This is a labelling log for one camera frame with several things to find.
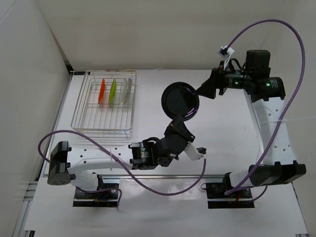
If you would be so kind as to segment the black plate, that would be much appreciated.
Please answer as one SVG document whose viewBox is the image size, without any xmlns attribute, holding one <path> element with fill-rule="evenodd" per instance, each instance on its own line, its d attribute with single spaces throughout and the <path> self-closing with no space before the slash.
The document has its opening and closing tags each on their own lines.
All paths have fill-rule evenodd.
<svg viewBox="0 0 316 237">
<path fill-rule="evenodd" d="M 183 121 L 188 121 L 198 112 L 199 97 L 191 85 L 175 82 L 163 91 L 161 106 L 170 119 L 181 116 Z"/>
</svg>

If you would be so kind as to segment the green plate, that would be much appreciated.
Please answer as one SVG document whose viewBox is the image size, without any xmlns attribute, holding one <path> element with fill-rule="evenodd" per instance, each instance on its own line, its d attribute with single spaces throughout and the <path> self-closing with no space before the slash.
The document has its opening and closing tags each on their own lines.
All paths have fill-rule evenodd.
<svg viewBox="0 0 316 237">
<path fill-rule="evenodd" d="M 111 85 L 111 89 L 110 89 L 110 94 L 109 94 L 109 100 L 108 103 L 112 104 L 114 101 L 114 97 L 116 94 L 116 89 L 117 89 L 117 80 L 113 79 L 112 85 Z"/>
</svg>

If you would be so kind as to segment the orange plate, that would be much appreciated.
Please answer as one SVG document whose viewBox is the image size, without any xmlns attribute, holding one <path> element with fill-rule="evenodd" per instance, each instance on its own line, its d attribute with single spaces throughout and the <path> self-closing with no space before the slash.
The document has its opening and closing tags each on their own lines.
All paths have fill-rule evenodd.
<svg viewBox="0 0 316 237">
<path fill-rule="evenodd" d="M 100 90 L 99 90 L 99 95 L 98 95 L 98 104 L 103 103 L 104 96 L 105 96 L 105 90 L 106 90 L 106 80 L 102 79 Z"/>
</svg>

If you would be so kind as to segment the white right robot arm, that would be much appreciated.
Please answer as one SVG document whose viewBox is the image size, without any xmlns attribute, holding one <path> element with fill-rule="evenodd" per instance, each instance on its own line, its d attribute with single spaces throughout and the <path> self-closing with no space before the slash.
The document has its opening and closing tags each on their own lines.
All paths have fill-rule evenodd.
<svg viewBox="0 0 316 237">
<path fill-rule="evenodd" d="M 209 99 L 223 95 L 227 89 L 243 90 L 262 143 L 263 152 L 255 165 L 243 172 L 225 174 L 222 193 L 230 198 L 242 189 L 285 185 L 306 174 L 306 166 L 297 162 L 287 125 L 282 120 L 288 107 L 286 93 L 282 79 L 270 76 L 270 56 L 267 50 L 249 50 L 245 66 L 239 70 L 231 63 L 225 69 L 221 62 L 197 89 L 199 96 Z"/>
</svg>

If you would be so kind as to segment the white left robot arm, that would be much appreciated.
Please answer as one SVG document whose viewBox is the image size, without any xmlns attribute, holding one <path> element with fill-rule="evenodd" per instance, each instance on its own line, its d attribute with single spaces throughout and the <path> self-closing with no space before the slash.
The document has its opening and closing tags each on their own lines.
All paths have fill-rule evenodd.
<svg viewBox="0 0 316 237">
<path fill-rule="evenodd" d="M 96 169 L 153 170 L 168 167 L 182 152 L 191 159 L 202 158 L 193 145 L 195 137 L 180 117 L 166 128 L 164 138 L 150 137 L 141 142 L 113 148 L 97 145 L 95 149 L 70 147 L 59 142 L 50 153 L 48 184 L 72 184 L 86 190 L 93 198 L 102 195 L 104 186 Z"/>
</svg>

